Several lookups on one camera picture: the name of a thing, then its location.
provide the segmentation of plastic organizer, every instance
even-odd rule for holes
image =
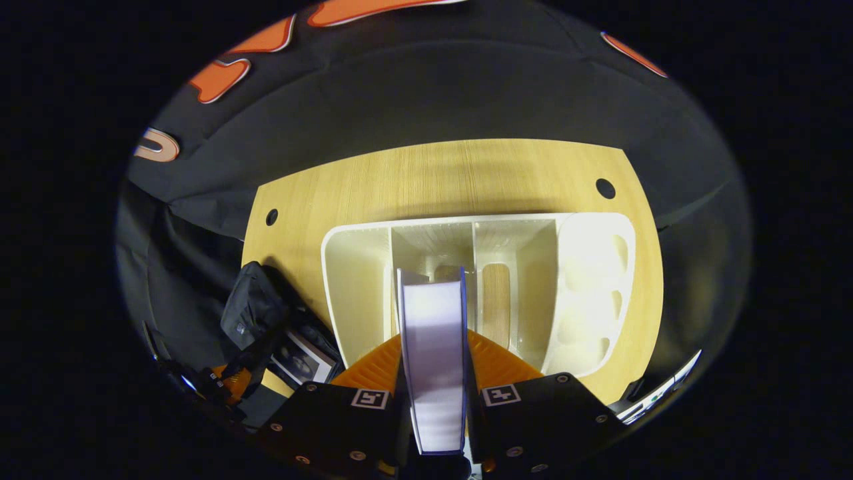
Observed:
[[[615,213],[395,220],[337,226],[321,252],[329,316],[346,366],[398,333],[398,268],[434,282],[462,266],[468,328],[543,374],[583,377],[607,362],[622,330],[635,232]],[[488,282],[503,277],[508,285],[484,285],[484,269]]]

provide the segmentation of wooden table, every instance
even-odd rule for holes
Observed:
[[[598,179],[615,187],[613,199],[599,193]],[[267,216],[273,208],[278,216],[270,226]],[[242,260],[244,265],[256,260],[278,268],[331,328],[320,257],[322,239],[331,228],[418,217],[544,212],[619,212],[634,225],[634,288],[622,333],[610,360],[579,378],[602,402],[612,403],[646,370],[664,294],[652,211],[620,149],[555,140],[460,140],[313,167],[258,188]]]

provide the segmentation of book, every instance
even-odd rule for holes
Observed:
[[[397,310],[412,427],[422,455],[458,454],[465,444],[467,345],[464,272],[459,279],[397,270]]]

